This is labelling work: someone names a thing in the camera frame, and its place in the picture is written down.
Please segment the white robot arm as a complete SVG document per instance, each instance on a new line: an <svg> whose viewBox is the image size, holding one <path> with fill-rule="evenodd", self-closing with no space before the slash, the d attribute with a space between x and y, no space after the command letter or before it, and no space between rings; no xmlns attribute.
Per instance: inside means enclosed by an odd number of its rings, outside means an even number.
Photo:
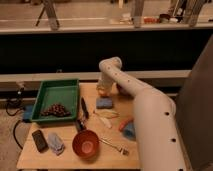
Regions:
<svg viewBox="0 0 213 171"><path fill-rule="evenodd" d="M165 93L121 70L119 57L99 63L97 88L111 93L117 83L133 100L141 171L187 171L175 122L176 105Z"/></svg>

